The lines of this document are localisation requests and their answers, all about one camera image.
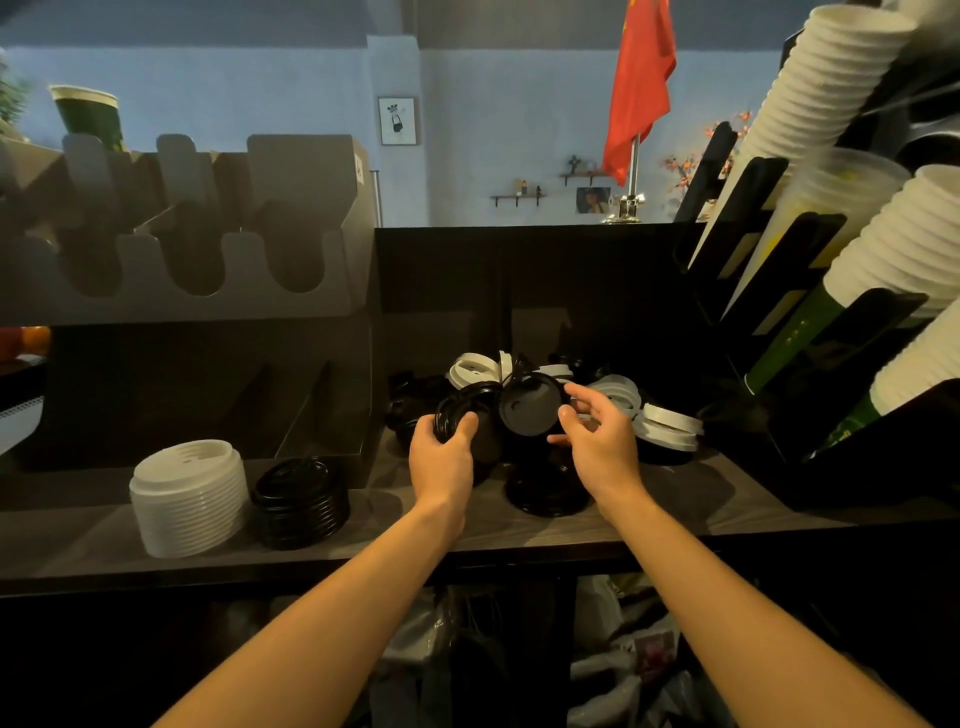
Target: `chrome flag base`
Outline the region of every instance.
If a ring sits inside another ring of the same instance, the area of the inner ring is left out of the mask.
[[[616,212],[607,215],[607,218],[603,221],[604,225],[641,222],[637,214],[640,206],[645,202],[646,199],[642,192],[637,195],[624,195],[621,198],[612,199],[611,203],[616,204]]]

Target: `stack of black cup lids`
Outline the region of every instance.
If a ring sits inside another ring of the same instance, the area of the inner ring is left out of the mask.
[[[654,465],[681,465],[693,458],[704,424],[695,417],[650,402],[634,417],[640,460]]]
[[[304,548],[340,530],[350,517],[347,488],[319,458],[287,460],[256,482],[251,500],[263,543]]]
[[[554,447],[545,457],[517,463],[503,493],[514,507],[541,518],[572,516],[592,501],[570,448]]]

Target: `plastic cup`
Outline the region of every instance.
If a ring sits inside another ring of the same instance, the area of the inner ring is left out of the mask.
[[[847,216],[847,222],[812,265],[826,267],[909,177],[910,173],[900,165],[869,152],[821,149],[807,155],[780,195],[728,309],[800,215],[810,211]]]

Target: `stack of paper cups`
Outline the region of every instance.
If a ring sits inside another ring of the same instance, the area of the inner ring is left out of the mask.
[[[948,306],[877,373],[869,395],[833,430],[820,450],[845,440],[937,384],[957,378],[960,378],[960,300]]]
[[[847,217],[843,228],[813,261],[812,267],[826,268],[909,179],[910,173],[899,164],[869,152],[826,148],[808,154],[777,202],[730,303],[800,215],[839,212]]]
[[[694,257],[750,160],[792,161],[832,146],[916,29],[917,22],[906,15],[858,5],[824,5],[810,13],[743,140]],[[773,209],[791,174],[788,169],[764,209]],[[742,259],[747,252],[738,250],[734,257]]]
[[[758,392],[803,347],[871,288],[925,293],[907,326],[933,318],[960,296],[960,167],[917,170],[830,265],[746,376]]]
[[[950,305],[960,296],[960,167],[917,170],[833,261],[824,287],[844,307],[871,288],[926,293],[915,319]]]

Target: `flagpole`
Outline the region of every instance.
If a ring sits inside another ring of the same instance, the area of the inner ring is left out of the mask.
[[[640,137],[634,137],[634,145],[630,150],[630,169],[627,174],[627,196],[636,197],[636,178],[640,171]]]
[[[616,212],[607,215],[604,223],[638,223],[637,217],[639,207],[646,200],[643,194],[637,194],[636,181],[640,176],[640,135],[634,137],[634,143],[630,152],[630,168],[627,170],[627,194],[618,200],[611,200],[612,205],[616,205]]]

